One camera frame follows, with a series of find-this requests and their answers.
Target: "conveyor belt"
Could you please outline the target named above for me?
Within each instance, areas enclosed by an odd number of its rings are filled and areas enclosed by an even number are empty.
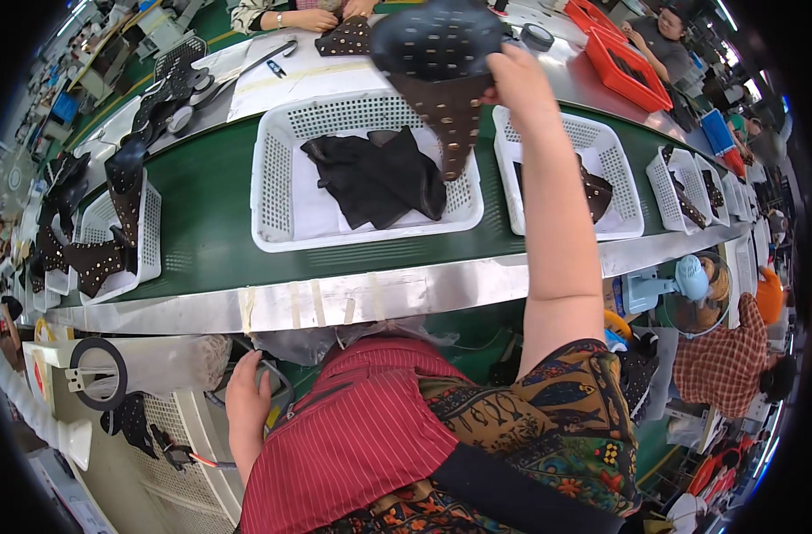
[[[486,108],[485,117],[490,111]],[[645,167],[659,144],[674,141],[601,113],[568,107],[563,111],[614,129],[635,174],[646,225],[644,235],[664,232]],[[509,228],[491,121],[481,124],[484,128],[475,150],[485,214],[477,227],[312,251],[267,254],[251,239],[249,196],[257,120],[227,126],[157,155],[146,167],[149,180],[163,199],[162,275],[115,302],[523,252],[524,239]],[[70,297],[62,306],[77,305],[78,300],[77,296]]]

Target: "red wire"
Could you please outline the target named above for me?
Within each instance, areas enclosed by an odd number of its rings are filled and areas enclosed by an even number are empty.
[[[211,467],[216,467],[216,462],[214,462],[214,461],[209,461],[209,460],[207,460],[207,459],[205,459],[205,458],[202,458],[202,457],[201,457],[201,456],[199,456],[198,454],[195,454],[195,453],[190,453],[190,458],[193,458],[193,459],[195,459],[195,460],[199,461],[199,462],[200,462],[200,463],[202,463],[202,464],[205,464],[205,465],[210,465]]]

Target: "red striped apron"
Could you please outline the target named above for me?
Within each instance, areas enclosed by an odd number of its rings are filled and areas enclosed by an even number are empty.
[[[426,407],[418,375],[466,379],[414,339],[363,339],[332,354],[267,438],[242,533],[308,532],[432,474],[458,439]]]

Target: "black tape roll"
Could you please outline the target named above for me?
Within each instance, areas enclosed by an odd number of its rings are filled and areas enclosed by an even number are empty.
[[[525,24],[521,29],[521,40],[528,48],[537,52],[548,52],[554,44],[554,36],[536,24]]]
[[[88,396],[85,391],[77,391],[77,397],[80,398],[83,404],[93,410],[99,412],[108,412],[118,408],[124,401],[127,394],[127,366],[124,363],[124,358],[121,357],[121,352],[112,343],[102,337],[87,337],[77,343],[71,353],[70,369],[77,369],[80,367],[80,359],[89,348],[100,348],[106,351],[115,361],[115,367],[118,368],[118,385],[112,396],[106,400],[97,400],[94,397]]]

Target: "red plastic crate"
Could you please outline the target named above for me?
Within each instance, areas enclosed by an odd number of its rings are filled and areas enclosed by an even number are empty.
[[[566,5],[564,11],[585,33],[591,27],[600,27],[617,35],[621,39],[625,39],[625,35],[607,18],[607,15],[602,13],[596,6],[587,2],[587,0],[569,0],[569,4]]]
[[[590,57],[595,70],[599,73],[602,83],[606,87],[617,91],[617,93],[646,109],[649,113],[661,109],[665,111],[672,109],[672,101],[667,95],[667,90],[664,89],[660,78],[645,57],[637,54],[626,44],[619,42],[613,35],[606,34],[599,27],[590,28],[589,34],[590,40],[587,41],[586,48],[587,56]],[[632,69],[640,71],[649,83],[649,87],[619,70],[610,54],[607,53],[609,49],[618,57],[623,58]]]
[[[741,159],[741,153],[738,152],[737,148],[727,150],[726,153],[723,154],[723,160],[726,162],[726,165],[732,169],[735,176],[739,176],[741,178],[745,178],[747,176],[747,169],[744,167],[744,160]]]

